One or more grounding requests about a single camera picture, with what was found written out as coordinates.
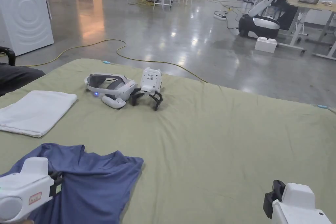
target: red label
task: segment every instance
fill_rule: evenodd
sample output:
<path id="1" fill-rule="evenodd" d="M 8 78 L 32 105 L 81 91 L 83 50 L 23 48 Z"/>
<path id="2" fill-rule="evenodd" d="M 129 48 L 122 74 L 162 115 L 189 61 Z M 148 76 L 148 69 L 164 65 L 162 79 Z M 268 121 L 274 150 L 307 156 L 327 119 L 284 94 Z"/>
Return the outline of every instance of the red label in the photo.
<path id="1" fill-rule="evenodd" d="M 29 198 L 29 205 L 35 203 L 36 201 L 40 200 L 42 197 L 42 192 L 39 192 L 37 194 L 34 194 L 33 196 L 30 196 Z"/>

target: yellow cable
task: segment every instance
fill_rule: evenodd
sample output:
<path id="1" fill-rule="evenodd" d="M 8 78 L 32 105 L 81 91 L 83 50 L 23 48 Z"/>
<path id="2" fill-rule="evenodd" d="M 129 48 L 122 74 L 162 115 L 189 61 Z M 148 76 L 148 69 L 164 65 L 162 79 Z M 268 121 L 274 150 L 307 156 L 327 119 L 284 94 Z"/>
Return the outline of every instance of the yellow cable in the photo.
<path id="1" fill-rule="evenodd" d="M 125 43 L 124 46 L 118 48 L 117 51 L 116 51 L 117 55 L 119 55 L 119 56 L 121 56 L 121 57 L 123 57 L 123 58 L 125 58 L 125 59 L 131 59 L 131 60 L 142 61 L 142 62 L 164 63 L 164 64 L 169 64 L 169 65 L 177 66 L 177 67 L 182 68 L 183 70 L 187 71 L 188 73 L 191 73 L 192 75 L 194 75 L 196 78 L 200 79 L 201 81 L 203 81 L 203 82 L 205 82 L 205 83 L 208 83 L 207 81 L 203 80 L 202 78 L 200 78 L 199 76 L 197 76 L 197 75 L 194 74 L 193 72 L 191 72 L 191 71 L 185 69 L 184 67 L 181 67 L 180 65 L 175 64 L 175 63 L 166 62 L 166 61 L 156 61 L 156 60 L 132 59 L 132 58 L 123 56 L 123 55 L 121 55 L 118 51 L 121 50 L 121 49 L 123 49 L 124 47 L 126 47 L 126 46 L 127 46 L 127 43 L 126 43 L 125 41 L 123 41 L 123 40 L 118 40 L 118 39 L 106 39 L 106 40 L 102 40 L 102 41 L 99 41 L 99 42 L 96 42 L 96 43 L 93 43 L 93 44 L 89 44 L 89 45 L 71 47 L 71 48 L 69 48 L 69 49 L 63 51 L 60 55 L 58 55 L 56 58 L 54 58 L 54 59 L 51 60 L 51 61 L 48 61 L 48 62 L 45 62 L 45 63 L 42 63 L 42 64 L 25 65 L 25 66 L 20 66 L 20 67 L 36 67 L 36 66 L 46 65 L 46 64 L 48 64 L 48 63 L 51 63 L 51 62 L 57 60 L 62 54 L 64 54 L 65 52 L 67 52 L 67 51 L 69 51 L 69 50 L 71 50 L 71 49 L 74 49 L 74 48 L 80 48 L 80 47 L 86 47 L 86 46 L 93 46 L 93 45 L 96 45 L 96 44 L 99 44 L 99 43 L 101 43 L 101 42 L 105 42 L 105 41 L 120 41 L 120 42 Z"/>

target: blue t-shirt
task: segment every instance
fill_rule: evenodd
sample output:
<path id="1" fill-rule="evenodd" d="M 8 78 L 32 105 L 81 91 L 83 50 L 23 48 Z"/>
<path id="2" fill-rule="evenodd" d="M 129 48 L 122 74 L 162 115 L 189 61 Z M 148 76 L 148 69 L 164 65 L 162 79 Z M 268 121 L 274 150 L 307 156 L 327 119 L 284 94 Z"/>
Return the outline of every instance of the blue t-shirt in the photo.
<path id="1" fill-rule="evenodd" d="M 28 157 L 46 157 L 49 171 L 64 172 L 61 192 L 33 211 L 35 224 L 117 224 L 141 172 L 143 159 L 116 151 L 86 153 L 84 145 L 45 143 L 3 174 L 20 172 Z"/>

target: small robot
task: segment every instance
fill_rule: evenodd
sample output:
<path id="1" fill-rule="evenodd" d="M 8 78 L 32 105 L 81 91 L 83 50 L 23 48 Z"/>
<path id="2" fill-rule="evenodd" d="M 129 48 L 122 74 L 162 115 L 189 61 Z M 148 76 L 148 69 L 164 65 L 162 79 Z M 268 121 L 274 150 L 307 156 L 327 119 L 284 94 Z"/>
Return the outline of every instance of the small robot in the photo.
<path id="1" fill-rule="evenodd" d="M 163 101 L 162 95 L 160 94 L 161 88 L 161 76 L 162 73 L 159 70 L 154 70 L 150 68 L 146 68 L 142 73 L 140 88 L 135 88 L 130 95 L 132 99 L 132 105 L 135 106 L 137 104 L 137 99 L 141 96 L 150 96 L 156 101 L 156 105 L 154 110 L 157 111 L 160 103 Z"/>

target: washing machine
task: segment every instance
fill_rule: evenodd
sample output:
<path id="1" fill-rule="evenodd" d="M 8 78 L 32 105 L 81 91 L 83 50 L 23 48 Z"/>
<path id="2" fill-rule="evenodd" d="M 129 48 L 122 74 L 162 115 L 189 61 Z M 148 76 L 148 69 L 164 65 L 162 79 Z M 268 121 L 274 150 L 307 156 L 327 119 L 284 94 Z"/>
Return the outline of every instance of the washing machine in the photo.
<path id="1" fill-rule="evenodd" d="M 46 0 L 0 0 L 0 46 L 21 55 L 53 43 Z"/>

